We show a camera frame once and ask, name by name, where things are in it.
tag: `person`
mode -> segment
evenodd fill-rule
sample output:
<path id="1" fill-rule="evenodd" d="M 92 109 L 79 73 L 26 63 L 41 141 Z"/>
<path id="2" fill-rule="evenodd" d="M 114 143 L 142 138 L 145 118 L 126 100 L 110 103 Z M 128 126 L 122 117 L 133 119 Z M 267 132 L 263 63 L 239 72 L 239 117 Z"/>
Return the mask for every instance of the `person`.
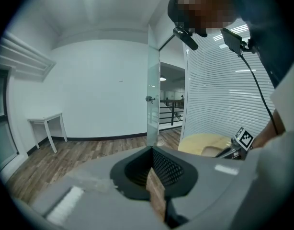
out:
<path id="1" fill-rule="evenodd" d="M 208 29 L 220 29 L 241 18 L 248 25 L 261 63 L 276 88 L 294 61 L 294 0 L 170 0 L 168 16 L 176 26 L 184 26 L 202 37 Z M 284 125 L 273 113 L 278 135 Z M 271 121 L 254 139 L 253 148 L 263 147 L 277 134 Z"/>

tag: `round wooden table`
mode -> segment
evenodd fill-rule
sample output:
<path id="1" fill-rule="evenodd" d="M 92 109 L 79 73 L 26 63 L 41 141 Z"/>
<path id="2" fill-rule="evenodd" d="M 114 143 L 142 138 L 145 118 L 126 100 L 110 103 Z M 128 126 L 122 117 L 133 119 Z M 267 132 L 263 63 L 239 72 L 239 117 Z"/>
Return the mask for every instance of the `round wooden table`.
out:
<path id="1" fill-rule="evenodd" d="M 230 144 L 230 137 L 215 134 L 195 134 L 184 138 L 179 144 L 178 151 L 215 157 Z"/>

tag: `black mesh container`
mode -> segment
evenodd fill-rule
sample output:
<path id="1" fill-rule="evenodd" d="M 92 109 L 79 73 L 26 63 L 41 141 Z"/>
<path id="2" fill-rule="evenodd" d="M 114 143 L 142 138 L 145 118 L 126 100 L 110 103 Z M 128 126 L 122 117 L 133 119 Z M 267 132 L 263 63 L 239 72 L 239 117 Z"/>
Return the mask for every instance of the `black mesh container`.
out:
<path id="1" fill-rule="evenodd" d="M 165 187 L 166 200 L 187 195 L 198 179 L 195 167 L 158 147 L 146 147 L 117 162 L 110 177 L 125 197 L 149 200 L 146 183 L 151 168 Z"/>

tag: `window blinds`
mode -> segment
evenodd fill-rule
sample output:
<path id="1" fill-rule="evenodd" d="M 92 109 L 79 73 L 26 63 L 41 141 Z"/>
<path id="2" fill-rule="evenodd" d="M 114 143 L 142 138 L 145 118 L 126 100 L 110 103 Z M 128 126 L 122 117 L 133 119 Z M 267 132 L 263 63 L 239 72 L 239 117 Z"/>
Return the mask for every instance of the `window blinds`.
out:
<path id="1" fill-rule="evenodd" d="M 242 20 L 227 29 L 247 41 L 249 30 Z M 199 48 L 186 47 L 187 105 L 182 138 L 197 133 L 233 137 L 242 126 L 258 135 L 270 117 L 265 109 L 253 76 L 243 60 L 225 45 L 220 31 L 202 38 L 193 36 Z M 274 88 L 257 54 L 244 53 L 253 70 L 270 111 Z"/>

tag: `glass door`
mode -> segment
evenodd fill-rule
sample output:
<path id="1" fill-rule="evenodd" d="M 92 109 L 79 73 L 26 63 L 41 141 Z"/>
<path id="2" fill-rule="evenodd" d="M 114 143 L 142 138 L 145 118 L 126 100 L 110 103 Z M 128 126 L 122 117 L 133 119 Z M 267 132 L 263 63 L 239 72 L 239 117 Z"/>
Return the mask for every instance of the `glass door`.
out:
<path id="1" fill-rule="evenodd" d="M 148 70 L 147 70 L 147 145 L 158 141 L 160 54 L 151 27 L 148 27 Z"/>
<path id="2" fill-rule="evenodd" d="M 0 70 L 0 170 L 18 154 L 8 123 L 6 86 L 8 71 Z"/>

